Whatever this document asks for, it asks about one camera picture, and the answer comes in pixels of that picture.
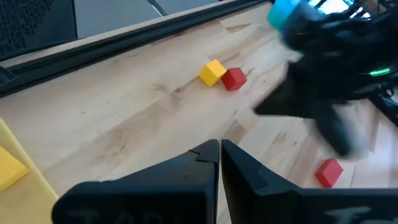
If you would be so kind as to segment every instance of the yellow cube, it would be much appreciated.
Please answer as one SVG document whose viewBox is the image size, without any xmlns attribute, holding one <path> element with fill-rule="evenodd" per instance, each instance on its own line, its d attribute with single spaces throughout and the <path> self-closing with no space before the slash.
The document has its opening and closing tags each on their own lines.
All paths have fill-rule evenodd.
<svg viewBox="0 0 398 224">
<path fill-rule="evenodd" d="M 28 168 L 0 146 L 0 191 L 28 173 Z"/>
<path fill-rule="evenodd" d="M 200 72 L 199 77 L 208 85 L 213 86 L 226 73 L 224 66 L 217 60 L 209 62 Z"/>
</svg>

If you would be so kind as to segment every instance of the green light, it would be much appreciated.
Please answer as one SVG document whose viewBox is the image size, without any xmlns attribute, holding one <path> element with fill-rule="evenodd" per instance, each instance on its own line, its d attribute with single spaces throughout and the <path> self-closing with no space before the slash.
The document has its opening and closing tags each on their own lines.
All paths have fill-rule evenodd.
<svg viewBox="0 0 398 224">
<path fill-rule="evenodd" d="M 385 68 L 382 70 L 376 70 L 370 73 L 371 76 L 380 76 L 380 75 L 385 75 L 387 73 L 390 73 L 390 68 Z"/>
</svg>

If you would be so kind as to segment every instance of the wood grain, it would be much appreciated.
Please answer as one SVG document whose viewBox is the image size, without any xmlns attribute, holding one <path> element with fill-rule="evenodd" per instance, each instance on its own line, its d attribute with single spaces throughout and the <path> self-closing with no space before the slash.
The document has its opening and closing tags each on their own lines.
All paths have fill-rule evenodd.
<svg viewBox="0 0 398 224">
<path fill-rule="evenodd" d="M 306 188 L 333 157 L 311 121 L 258 117 L 251 107 L 284 76 L 297 54 L 267 22 L 271 4 L 232 14 L 109 58 L 0 100 L 0 116 L 58 194 L 86 180 L 116 179 L 211 139 L 230 139 Z M 212 59 L 241 67 L 248 82 L 228 92 L 198 74 Z M 368 101 L 340 108 L 369 154 L 340 161 L 336 187 L 395 187 L 395 127 Z M 220 180 L 219 223 L 229 223 Z"/>
</svg>

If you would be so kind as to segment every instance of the red cube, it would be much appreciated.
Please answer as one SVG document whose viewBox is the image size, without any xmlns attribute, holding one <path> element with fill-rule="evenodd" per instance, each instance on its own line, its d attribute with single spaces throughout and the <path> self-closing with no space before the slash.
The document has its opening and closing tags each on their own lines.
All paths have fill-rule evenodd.
<svg viewBox="0 0 398 224">
<path fill-rule="evenodd" d="M 342 173 L 343 168 L 336 159 L 327 159 L 315 173 L 315 177 L 324 188 L 332 188 Z"/>
<path fill-rule="evenodd" d="M 246 76 L 240 68 L 230 68 L 226 71 L 225 75 L 221 78 L 227 90 L 238 90 L 247 81 Z"/>
</svg>

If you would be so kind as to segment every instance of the wooden tabletop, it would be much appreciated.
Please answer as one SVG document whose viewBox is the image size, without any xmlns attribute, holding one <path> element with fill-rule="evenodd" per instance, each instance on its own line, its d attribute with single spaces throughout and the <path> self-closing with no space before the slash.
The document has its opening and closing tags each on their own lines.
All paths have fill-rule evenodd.
<svg viewBox="0 0 398 224">
<path fill-rule="evenodd" d="M 271 4 L 241 11 L 0 99 L 0 116 L 58 194 L 86 180 L 116 179 L 177 156 L 208 139 L 230 139 L 302 187 L 319 187 L 332 156 L 310 121 L 258 117 L 253 104 L 297 55 L 267 22 Z M 203 66 L 241 67 L 248 82 L 207 87 Z M 368 101 L 344 109 L 367 158 L 340 161 L 336 187 L 397 187 L 395 127 Z M 219 223 L 229 216 L 219 188 Z"/>
</svg>

